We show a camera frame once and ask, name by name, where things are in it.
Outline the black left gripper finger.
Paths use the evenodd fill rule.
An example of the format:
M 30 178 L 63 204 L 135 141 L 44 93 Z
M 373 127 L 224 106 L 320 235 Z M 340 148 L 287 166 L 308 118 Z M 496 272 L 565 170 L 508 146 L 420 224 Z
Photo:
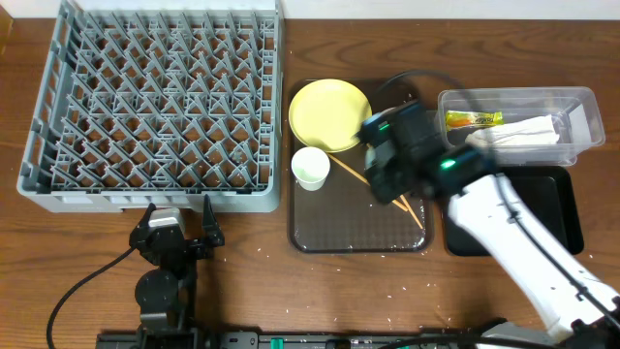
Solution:
M 214 248 L 225 245 L 224 233 L 216 219 L 208 195 L 203 197 L 201 228 L 203 241 L 208 247 Z
M 131 248 L 142 251 L 145 248 L 146 242 L 150 237 L 150 227 L 149 220 L 152 213 L 156 210 L 156 206 L 154 204 L 150 204 L 146 208 L 146 212 L 140 219 L 137 227 L 130 233 L 129 237 L 129 245 Z

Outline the green yellow snack wrapper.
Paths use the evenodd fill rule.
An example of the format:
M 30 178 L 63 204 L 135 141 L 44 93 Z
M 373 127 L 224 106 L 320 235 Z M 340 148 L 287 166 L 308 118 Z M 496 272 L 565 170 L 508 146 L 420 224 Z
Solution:
M 445 125 L 448 131 L 462 128 L 491 127 L 504 124 L 500 111 L 447 111 Z

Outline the yellow plate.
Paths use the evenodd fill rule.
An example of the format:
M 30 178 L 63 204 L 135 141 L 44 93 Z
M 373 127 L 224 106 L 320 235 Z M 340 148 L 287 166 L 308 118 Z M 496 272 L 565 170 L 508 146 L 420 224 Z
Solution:
M 371 115 L 366 95 L 341 79 L 309 82 L 296 92 L 289 107 L 289 123 L 296 138 L 331 153 L 356 146 L 357 132 Z

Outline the white cup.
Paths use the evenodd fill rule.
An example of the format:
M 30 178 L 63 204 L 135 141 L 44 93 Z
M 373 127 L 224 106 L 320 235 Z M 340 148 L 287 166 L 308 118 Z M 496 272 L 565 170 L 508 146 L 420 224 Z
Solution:
M 329 174 L 330 160 L 321 149 L 306 146 L 294 154 L 291 169 L 295 180 L 304 190 L 317 191 L 323 187 Z

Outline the white napkin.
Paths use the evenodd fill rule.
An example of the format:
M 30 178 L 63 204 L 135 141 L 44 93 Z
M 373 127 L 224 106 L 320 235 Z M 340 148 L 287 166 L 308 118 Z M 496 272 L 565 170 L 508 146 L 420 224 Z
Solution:
M 522 121 L 480 129 L 468 135 L 465 143 L 478 146 L 526 146 L 557 144 L 552 116 L 537 116 Z

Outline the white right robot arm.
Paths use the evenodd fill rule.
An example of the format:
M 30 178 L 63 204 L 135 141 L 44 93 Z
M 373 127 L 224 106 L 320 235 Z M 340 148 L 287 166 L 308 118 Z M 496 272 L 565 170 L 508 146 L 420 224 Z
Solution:
M 619 294 L 584 267 L 517 195 L 492 147 L 448 147 L 422 106 L 375 113 L 357 133 L 364 176 L 383 204 L 413 192 L 444 200 L 449 219 L 497 261 L 559 348 L 616 348 Z

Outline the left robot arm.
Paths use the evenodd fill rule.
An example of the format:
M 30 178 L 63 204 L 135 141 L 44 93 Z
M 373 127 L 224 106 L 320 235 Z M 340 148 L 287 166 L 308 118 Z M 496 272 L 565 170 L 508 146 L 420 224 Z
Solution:
M 129 244 L 153 265 L 135 288 L 140 308 L 138 348 L 212 348 L 217 338 L 196 323 L 198 261 L 211 259 L 213 249 L 225 244 L 210 199 L 203 198 L 202 235 L 185 237 L 178 208 L 158 209 L 151 204 Z

